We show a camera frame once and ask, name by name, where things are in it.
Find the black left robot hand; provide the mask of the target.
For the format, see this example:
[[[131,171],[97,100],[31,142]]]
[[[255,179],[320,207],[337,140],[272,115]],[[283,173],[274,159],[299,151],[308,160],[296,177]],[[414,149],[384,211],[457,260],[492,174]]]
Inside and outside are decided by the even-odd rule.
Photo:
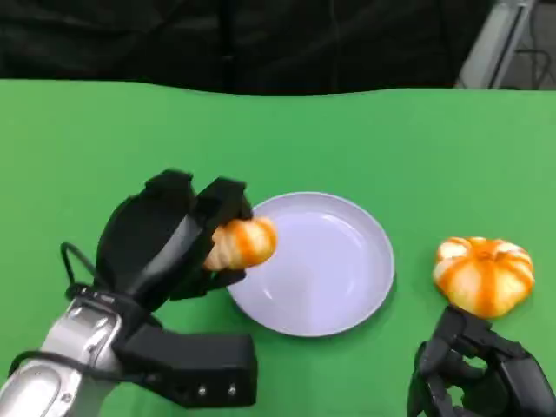
[[[97,282],[154,312],[244,278],[244,268],[211,272],[204,262],[218,227],[252,218],[246,183],[218,177],[195,192],[192,180],[166,169],[114,210],[96,249]]]

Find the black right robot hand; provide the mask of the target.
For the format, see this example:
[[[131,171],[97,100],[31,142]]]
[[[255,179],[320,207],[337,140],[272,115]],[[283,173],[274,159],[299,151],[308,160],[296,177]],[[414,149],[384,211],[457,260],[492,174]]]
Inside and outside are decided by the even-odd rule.
[[[554,416],[555,394],[535,357],[492,324],[449,305],[414,357],[407,415]]]

